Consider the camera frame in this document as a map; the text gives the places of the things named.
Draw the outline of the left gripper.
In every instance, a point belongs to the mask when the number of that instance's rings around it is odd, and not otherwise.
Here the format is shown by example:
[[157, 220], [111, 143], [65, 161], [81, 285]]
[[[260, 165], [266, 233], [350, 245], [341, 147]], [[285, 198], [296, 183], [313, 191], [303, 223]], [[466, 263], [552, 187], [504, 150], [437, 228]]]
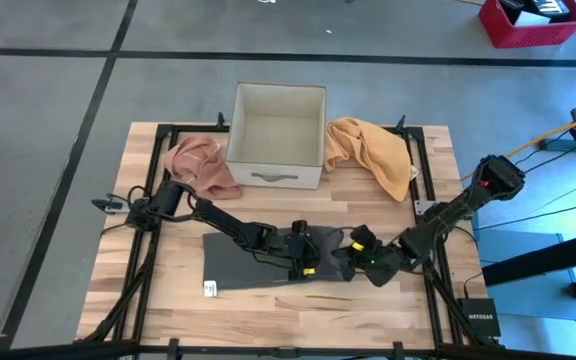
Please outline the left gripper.
[[305, 280], [314, 276], [321, 260], [321, 253], [306, 220], [294, 221], [291, 233], [274, 237], [270, 242], [269, 254], [291, 262], [289, 280]]

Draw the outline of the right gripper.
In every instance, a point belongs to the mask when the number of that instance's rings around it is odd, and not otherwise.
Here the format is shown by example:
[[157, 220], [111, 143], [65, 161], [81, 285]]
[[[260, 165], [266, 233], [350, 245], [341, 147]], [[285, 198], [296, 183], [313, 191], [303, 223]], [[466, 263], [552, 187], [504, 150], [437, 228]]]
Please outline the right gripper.
[[372, 285], [382, 287], [409, 263], [400, 248], [380, 245], [376, 235], [366, 225], [355, 227], [350, 237], [353, 240], [352, 247], [355, 248], [355, 266], [347, 250], [335, 251], [344, 281], [351, 281], [354, 278], [356, 268]]

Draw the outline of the grey towel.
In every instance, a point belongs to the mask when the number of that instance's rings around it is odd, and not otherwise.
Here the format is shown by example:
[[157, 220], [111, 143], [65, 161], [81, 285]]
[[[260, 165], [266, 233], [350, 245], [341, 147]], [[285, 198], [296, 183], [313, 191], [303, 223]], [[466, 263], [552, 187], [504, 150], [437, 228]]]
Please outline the grey towel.
[[217, 290], [277, 287], [314, 281], [343, 282], [339, 260], [332, 254], [342, 243], [341, 230], [327, 226], [310, 226], [313, 242], [322, 252], [315, 273], [298, 278], [288, 269], [262, 264], [241, 250], [223, 233], [203, 236], [204, 282], [214, 282]]

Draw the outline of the orange towel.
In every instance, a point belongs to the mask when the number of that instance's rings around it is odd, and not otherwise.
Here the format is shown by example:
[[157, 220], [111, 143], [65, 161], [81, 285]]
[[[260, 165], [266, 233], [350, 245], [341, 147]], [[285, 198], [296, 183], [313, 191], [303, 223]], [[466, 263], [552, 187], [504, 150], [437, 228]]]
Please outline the orange towel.
[[352, 117], [329, 122], [325, 135], [324, 168], [354, 159], [372, 173], [381, 188], [395, 201], [408, 192], [412, 163], [405, 140], [381, 126]]

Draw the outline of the pink towel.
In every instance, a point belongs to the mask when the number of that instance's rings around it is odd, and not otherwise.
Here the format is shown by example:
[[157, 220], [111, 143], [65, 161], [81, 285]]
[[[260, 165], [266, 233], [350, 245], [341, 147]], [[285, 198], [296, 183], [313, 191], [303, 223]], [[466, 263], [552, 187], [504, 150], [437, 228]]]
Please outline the pink towel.
[[164, 155], [163, 165], [173, 180], [191, 186], [201, 197], [238, 199], [242, 188], [221, 156], [220, 148], [211, 137], [191, 136]]

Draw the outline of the beige fabric storage box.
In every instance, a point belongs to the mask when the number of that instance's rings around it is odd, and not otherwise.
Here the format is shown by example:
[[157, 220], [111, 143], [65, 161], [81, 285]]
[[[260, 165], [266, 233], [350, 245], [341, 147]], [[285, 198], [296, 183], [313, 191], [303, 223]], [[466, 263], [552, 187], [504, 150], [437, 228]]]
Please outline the beige fabric storage box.
[[240, 82], [225, 159], [244, 186], [316, 189], [325, 155], [323, 86]]

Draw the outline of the black stand beam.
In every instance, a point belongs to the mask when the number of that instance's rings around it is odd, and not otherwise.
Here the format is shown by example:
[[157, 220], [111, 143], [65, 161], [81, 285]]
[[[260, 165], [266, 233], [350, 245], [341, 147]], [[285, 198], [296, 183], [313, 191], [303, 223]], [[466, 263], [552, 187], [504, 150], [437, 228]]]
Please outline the black stand beam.
[[482, 273], [490, 286], [576, 267], [576, 238], [486, 266]]

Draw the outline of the red plastic crate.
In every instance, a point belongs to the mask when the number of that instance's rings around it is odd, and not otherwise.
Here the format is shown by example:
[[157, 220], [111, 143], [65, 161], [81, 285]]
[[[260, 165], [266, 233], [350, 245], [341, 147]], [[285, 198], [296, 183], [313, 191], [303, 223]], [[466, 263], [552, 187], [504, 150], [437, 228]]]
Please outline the red plastic crate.
[[508, 19], [499, 0], [485, 0], [478, 17], [495, 48], [561, 45], [576, 32], [576, 1], [563, 2], [570, 10], [567, 22], [516, 26]]

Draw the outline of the black device in crate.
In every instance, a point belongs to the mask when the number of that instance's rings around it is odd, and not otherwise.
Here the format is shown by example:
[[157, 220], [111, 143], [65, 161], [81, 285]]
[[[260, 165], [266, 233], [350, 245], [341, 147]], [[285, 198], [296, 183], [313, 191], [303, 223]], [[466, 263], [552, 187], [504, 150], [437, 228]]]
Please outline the black device in crate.
[[563, 0], [498, 0], [514, 25], [542, 25], [565, 21], [570, 9]]

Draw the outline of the black Netgear network switch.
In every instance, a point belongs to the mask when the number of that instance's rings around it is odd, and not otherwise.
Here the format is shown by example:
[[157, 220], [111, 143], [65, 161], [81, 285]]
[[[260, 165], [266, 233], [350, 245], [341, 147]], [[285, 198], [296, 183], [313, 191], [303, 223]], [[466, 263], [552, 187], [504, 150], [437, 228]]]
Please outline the black Netgear network switch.
[[458, 300], [464, 315], [481, 336], [499, 338], [501, 329], [493, 299], [461, 298]]

